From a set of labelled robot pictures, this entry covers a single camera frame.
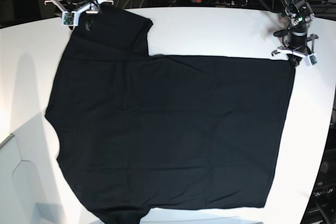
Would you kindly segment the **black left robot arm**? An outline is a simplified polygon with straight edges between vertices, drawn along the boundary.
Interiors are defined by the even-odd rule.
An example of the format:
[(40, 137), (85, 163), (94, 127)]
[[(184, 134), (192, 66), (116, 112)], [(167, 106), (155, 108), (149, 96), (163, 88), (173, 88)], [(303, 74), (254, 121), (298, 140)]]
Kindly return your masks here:
[(318, 63), (317, 55), (314, 52), (314, 42), (319, 37), (316, 34), (309, 34), (308, 29), (314, 19), (314, 13), (306, 0), (280, 0), (283, 4), (282, 13), (288, 20), (285, 29), (274, 32), (274, 37), (281, 39), (281, 46), (271, 54), (285, 54), (289, 63), (297, 67), (301, 61), (307, 66), (314, 66)]

